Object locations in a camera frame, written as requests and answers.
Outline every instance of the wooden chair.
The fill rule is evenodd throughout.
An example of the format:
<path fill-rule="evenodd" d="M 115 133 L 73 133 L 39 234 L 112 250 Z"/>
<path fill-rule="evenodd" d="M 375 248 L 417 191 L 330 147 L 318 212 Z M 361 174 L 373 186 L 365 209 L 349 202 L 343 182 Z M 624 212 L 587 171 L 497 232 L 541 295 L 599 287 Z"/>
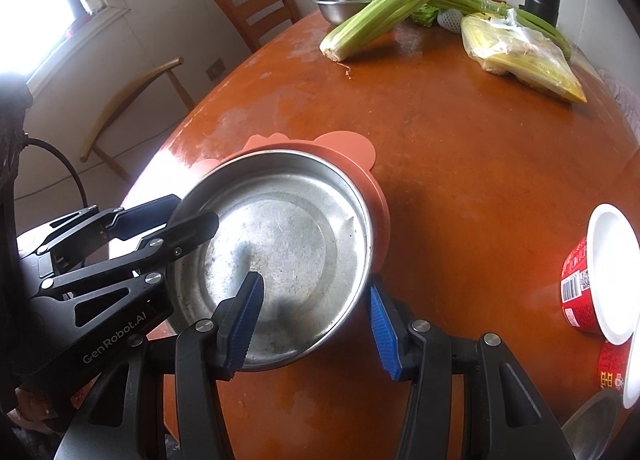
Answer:
<path fill-rule="evenodd" d="M 171 81 L 171 84 L 174 86 L 175 91 L 180 96 L 180 99 L 187 107 L 188 111 L 191 112 L 196 106 L 195 102 L 183 87 L 182 83 L 178 81 L 178 78 L 175 77 L 173 70 L 175 67 L 180 66 L 184 63 L 183 58 L 176 58 L 175 60 L 171 60 L 170 62 L 164 63 L 150 72 L 147 72 L 144 76 L 140 76 L 138 78 L 133 79 L 129 83 L 127 83 L 116 95 L 114 95 L 107 105 L 102 109 L 102 113 L 100 113 L 100 117 L 95 122 L 94 127 L 92 128 L 89 136 L 84 142 L 84 146 L 82 147 L 82 151 L 80 153 L 80 162 L 85 163 L 89 158 L 91 152 L 95 153 L 98 157 L 100 157 L 107 166 L 109 166 L 117 176 L 119 176 L 125 182 L 133 185 L 135 180 L 129 172 L 120 166 L 113 158 L 107 155 L 104 150 L 102 150 L 98 145 L 98 138 L 104 133 L 104 131 L 113 124 L 113 122 L 120 117 L 124 111 L 130 106 L 131 103 L 142 94 L 146 87 L 152 84 L 156 79 L 160 78 L 162 74 L 166 74 Z"/>
<path fill-rule="evenodd" d="M 295 0 L 247 0 L 235 5 L 234 0 L 213 0 L 222 12 L 231 20 L 242 39 L 252 52 L 260 49 L 260 38 L 281 23 L 291 20 L 294 24 L 300 20 L 300 11 Z M 284 6 L 267 14 L 257 22 L 249 25 L 247 19 L 268 6 L 281 1 Z"/>

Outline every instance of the corn in plastic bag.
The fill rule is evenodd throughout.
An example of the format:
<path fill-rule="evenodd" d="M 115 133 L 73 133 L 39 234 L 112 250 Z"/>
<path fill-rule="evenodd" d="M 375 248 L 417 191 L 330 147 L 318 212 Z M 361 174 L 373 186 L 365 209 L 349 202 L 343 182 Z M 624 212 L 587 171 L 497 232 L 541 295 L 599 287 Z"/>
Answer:
<path fill-rule="evenodd" d="M 542 33 L 519 25 L 513 9 L 507 18 L 466 16 L 461 27 L 466 53 L 484 70 L 498 75 L 511 72 L 541 92 L 587 102 L 562 50 Z"/>

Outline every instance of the blue gripper pad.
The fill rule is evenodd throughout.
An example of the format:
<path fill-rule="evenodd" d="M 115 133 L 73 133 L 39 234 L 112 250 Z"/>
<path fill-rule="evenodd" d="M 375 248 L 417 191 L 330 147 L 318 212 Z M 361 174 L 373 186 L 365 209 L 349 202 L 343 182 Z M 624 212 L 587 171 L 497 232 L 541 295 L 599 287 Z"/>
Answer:
<path fill-rule="evenodd" d="M 375 287 L 371 287 L 370 319 L 373 338 L 376 340 L 378 355 L 382 361 L 382 367 L 389 373 L 393 380 L 398 380 L 402 371 L 398 357 L 398 336 L 394 331 L 391 320 L 386 313 L 385 306 L 380 299 L 380 294 Z"/>
<path fill-rule="evenodd" d="M 236 295 L 241 301 L 238 316 L 228 334 L 226 360 L 223 368 L 229 372 L 237 372 L 244 364 L 254 335 L 255 324 L 260 315 L 264 300 L 264 281 L 258 273 L 248 273 Z"/>

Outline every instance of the celery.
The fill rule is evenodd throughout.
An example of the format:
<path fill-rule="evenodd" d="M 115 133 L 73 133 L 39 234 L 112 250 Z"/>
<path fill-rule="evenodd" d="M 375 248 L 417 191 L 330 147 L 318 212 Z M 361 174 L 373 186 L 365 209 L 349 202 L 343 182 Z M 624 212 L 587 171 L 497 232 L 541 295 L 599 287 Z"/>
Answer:
<path fill-rule="evenodd" d="M 428 0 L 373 0 L 362 11 L 327 34 L 320 43 L 320 50 L 334 62 L 341 62 L 427 2 Z"/>
<path fill-rule="evenodd" d="M 439 12 L 437 7 L 423 5 L 416 12 L 411 13 L 411 20 L 420 27 L 431 27 Z"/>
<path fill-rule="evenodd" d="M 545 22 L 542 18 L 538 18 L 536 15 L 523 9 L 492 0 L 428 0 L 428 3 L 430 6 L 439 9 L 457 9 L 463 15 L 489 13 L 503 18 L 506 18 L 509 9 L 514 9 L 518 23 L 523 27 L 540 31 L 562 49 L 562 53 L 567 60 L 571 58 L 571 46 L 560 31 L 553 27 L 553 25 Z"/>

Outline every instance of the black cable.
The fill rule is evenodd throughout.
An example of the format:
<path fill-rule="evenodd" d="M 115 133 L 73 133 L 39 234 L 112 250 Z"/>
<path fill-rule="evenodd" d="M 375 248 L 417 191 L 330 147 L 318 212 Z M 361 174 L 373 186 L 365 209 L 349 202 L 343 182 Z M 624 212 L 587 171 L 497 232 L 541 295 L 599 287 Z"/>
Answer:
<path fill-rule="evenodd" d="M 78 186 L 78 191 L 80 192 L 80 196 L 82 197 L 82 206 L 89 207 L 89 203 L 86 200 L 86 193 L 84 192 L 84 186 L 82 185 L 82 180 L 80 180 L 80 177 L 76 172 L 76 169 L 73 167 L 73 164 L 69 162 L 69 159 L 67 159 L 64 156 L 64 153 L 62 153 L 55 146 L 50 145 L 46 141 L 35 139 L 34 137 L 27 137 L 25 139 L 24 147 L 26 148 L 27 146 L 30 146 L 30 145 L 37 146 L 38 148 L 47 150 L 49 153 L 53 153 L 53 155 L 55 155 L 58 158 L 58 160 L 65 165 L 66 169 L 68 169 L 69 173 L 71 173 L 71 177 L 73 177 L 73 179 L 76 181 L 76 186 Z"/>
<path fill-rule="evenodd" d="M 139 146 L 143 145 L 144 143 L 148 143 L 152 139 L 156 139 L 156 137 L 160 137 L 163 133 L 168 132 L 169 130 L 172 130 L 173 128 L 177 127 L 181 122 L 182 122 L 182 119 L 180 119 L 178 121 L 174 121 L 169 126 L 167 126 L 166 128 L 162 129 L 160 132 L 156 133 L 155 135 L 147 137 L 146 139 L 143 139 L 142 141 L 140 141 L 138 144 L 136 144 L 136 145 L 134 145 L 134 146 L 132 146 L 130 148 L 127 148 L 126 150 L 123 150 L 120 153 L 116 153 L 115 155 L 112 155 L 111 158 L 115 159 L 116 157 L 120 157 L 121 155 L 124 155 L 128 151 L 134 150 L 135 148 L 138 148 Z M 80 173 L 78 173 L 78 175 L 82 175 L 83 173 L 86 173 L 91 169 L 95 169 L 98 166 L 102 166 L 103 164 L 104 164 L 104 162 L 100 162 L 100 163 L 94 164 L 93 166 L 86 167 Z M 55 185 L 59 184 L 60 182 L 63 182 L 63 180 L 66 180 L 66 179 L 68 179 L 68 177 L 62 177 L 62 179 L 58 179 L 56 182 L 52 182 L 50 184 L 47 184 L 46 186 L 41 187 L 40 189 L 37 189 L 36 191 L 32 191 L 31 193 L 27 193 L 26 195 L 17 196 L 17 197 L 14 198 L 14 200 L 18 201 L 18 200 L 22 200 L 23 198 L 27 198 L 29 196 L 37 195 L 38 193 L 42 193 L 46 189 L 49 189 L 50 187 L 55 186 Z"/>

